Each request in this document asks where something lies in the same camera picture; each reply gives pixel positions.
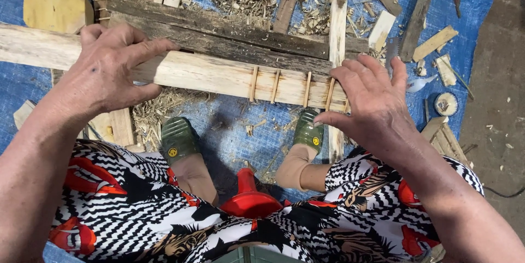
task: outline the forearm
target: forearm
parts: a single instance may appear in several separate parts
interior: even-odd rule
[[[0,261],[42,255],[75,138],[85,119],[42,100],[0,156]]]
[[[412,136],[398,152],[404,160],[387,163],[416,193],[454,259],[506,262],[525,256],[525,249],[509,224],[422,136]]]

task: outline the blue tarp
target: blue tarp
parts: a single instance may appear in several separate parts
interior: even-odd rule
[[[214,9],[211,0],[195,1],[205,9]],[[354,5],[361,1],[364,0],[348,0],[349,7],[355,9],[353,18],[357,20],[363,15],[367,20],[370,20],[370,16],[362,10],[362,5]],[[316,8],[317,5],[313,0],[307,0],[307,2]],[[383,9],[379,1],[372,3],[376,11]],[[396,24],[389,37],[398,36],[401,29],[398,25],[406,26],[415,3],[416,0],[399,0],[403,13],[397,17]],[[462,0],[462,17],[459,19],[456,16],[453,0],[432,0],[427,15],[427,27],[419,40],[419,43],[427,40],[447,25],[452,25],[454,29],[459,31],[459,35],[444,47],[442,54],[450,54],[451,65],[467,83],[470,78],[478,30],[491,4],[492,0]],[[22,10],[23,0],[3,0],[0,3],[0,21],[25,25]],[[302,12],[296,7],[291,21],[292,26],[298,25],[301,20]],[[437,69],[430,67],[431,61],[436,57],[438,54],[434,52],[425,59],[428,76],[437,73]],[[414,63],[407,65],[409,79],[416,78],[414,68]],[[49,91],[51,85],[50,73],[47,69],[0,63],[0,70],[0,110],[2,111],[0,152],[3,152],[16,133],[12,113],[26,99],[38,102]],[[432,103],[439,93],[445,91],[456,94],[459,101],[459,111],[450,117],[449,122],[456,136],[459,136],[467,102],[467,91],[459,80],[455,86],[447,88],[443,87],[440,80],[435,80],[420,92],[407,94],[406,100],[410,114],[418,129],[421,130],[425,125],[423,100],[428,98],[429,102]],[[262,178],[265,180],[268,177],[267,174],[271,174],[278,168],[286,149],[291,146],[293,129],[277,131],[273,127],[274,122],[280,127],[289,123],[291,120],[289,109],[293,109],[295,106],[260,102],[259,105],[246,106],[245,112],[241,115],[241,105],[246,103],[247,99],[220,95],[207,104],[188,103],[175,110],[176,114],[182,110],[181,115],[189,118],[199,133],[205,160],[215,185],[221,192],[225,192],[225,194],[221,194],[221,201],[236,193],[235,174],[241,167],[244,167],[244,160],[250,161],[251,165],[257,169],[257,177],[266,173],[266,176]],[[432,108],[430,108],[430,116],[438,116]],[[262,119],[266,119],[267,123],[255,128],[254,136],[247,136],[245,125],[256,124]],[[216,131],[211,130],[210,128],[219,121],[223,122],[222,127]],[[323,159],[326,159],[326,149],[316,161],[321,162]],[[278,186],[271,186],[270,191],[276,198],[287,198],[290,201],[312,195],[312,192],[297,192],[291,189],[281,189]]]

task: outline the smiley face emblem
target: smiley face emblem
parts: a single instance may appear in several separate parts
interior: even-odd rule
[[[175,157],[177,153],[178,150],[175,147],[171,147],[170,150],[167,151],[167,155],[169,155],[170,157]]]

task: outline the saw blade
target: saw blade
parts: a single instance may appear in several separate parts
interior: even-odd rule
[[[392,58],[399,55],[399,37],[397,38],[389,38],[386,39],[386,61],[385,61],[385,68],[389,72],[390,78],[392,78],[392,65],[390,64],[390,61]]]

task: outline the green plastic sandal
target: green plastic sandal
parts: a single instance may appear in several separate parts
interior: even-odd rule
[[[297,120],[297,127],[295,135],[293,136],[294,144],[304,144],[315,149],[317,153],[321,150],[321,144],[323,143],[323,133],[325,129],[323,125],[314,127],[313,119],[319,113],[315,110],[305,110],[301,112],[299,119]]]
[[[186,118],[176,116],[168,119],[162,126],[161,139],[162,156],[168,165],[187,155],[200,153],[197,137]]]

